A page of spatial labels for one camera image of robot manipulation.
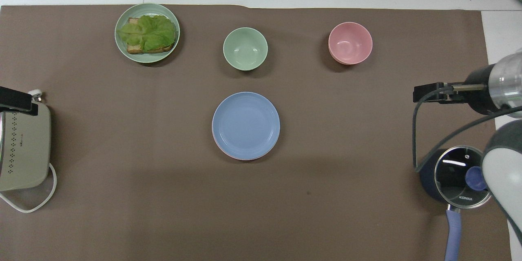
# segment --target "white cord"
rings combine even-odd
[[[56,178],[56,171],[54,171],[54,167],[53,167],[53,165],[50,162],[49,162],[49,168],[51,169],[51,172],[53,173],[53,188],[51,189],[51,193],[49,194],[49,196],[47,196],[47,198],[41,204],[39,204],[37,207],[34,207],[31,210],[24,210],[24,209],[18,207],[17,205],[15,205],[10,200],[8,200],[4,195],[2,195],[1,192],[0,192],[0,198],[2,198],[4,201],[6,201],[6,203],[11,205],[11,207],[13,207],[14,209],[17,209],[18,211],[20,211],[22,213],[31,213],[31,212],[34,212],[34,211],[38,210],[41,206],[43,206],[45,203],[47,203],[47,201],[49,201],[49,199],[51,199],[51,197],[54,194],[54,190],[56,190],[56,183],[58,182],[58,180]]]

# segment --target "blue plate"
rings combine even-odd
[[[212,135],[219,149],[239,160],[257,159],[272,150],[280,127],[276,107],[252,92],[223,100],[212,119]]]

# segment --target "sandwich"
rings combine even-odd
[[[176,37],[174,25],[162,15],[129,18],[128,23],[116,32],[127,43],[130,54],[168,52]]]

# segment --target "green bowl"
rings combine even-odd
[[[163,15],[166,18],[170,19],[174,24],[176,29],[176,36],[174,45],[172,49],[168,52],[162,53],[143,53],[143,54],[130,54],[127,52],[127,43],[123,42],[123,40],[118,36],[116,32],[118,29],[121,29],[123,25],[128,23],[129,18],[139,18],[143,15],[155,16],[155,15]],[[158,62],[159,60],[167,57],[177,46],[177,42],[179,41],[179,22],[177,21],[176,16],[165,6],[155,4],[155,3],[143,3],[134,5],[131,8],[127,9],[123,14],[119,17],[118,22],[116,23],[116,27],[114,28],[114,40],[116,40],[116,46],[121,51],[121,53],[130,60],[134,60],[140,63],[152,63]]]
[[[231,66],[239,70],[252,70],[265,61],[268,44],[257,29],[240,27],[225,38],[223,54]]]

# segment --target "toast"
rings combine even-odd
[[[129,18],[129,23],[138,24],[138,18]],[[174,43],[170,44],[169,46],[153,49],[153,50],[147,50],[144,51],[140,44],[138,45],[129,45],[127,44],[127,52],[130,54],[142,54],[142,53],[162,53],[162,52],[168,52],[170,49],[172,49],[172,46]]]

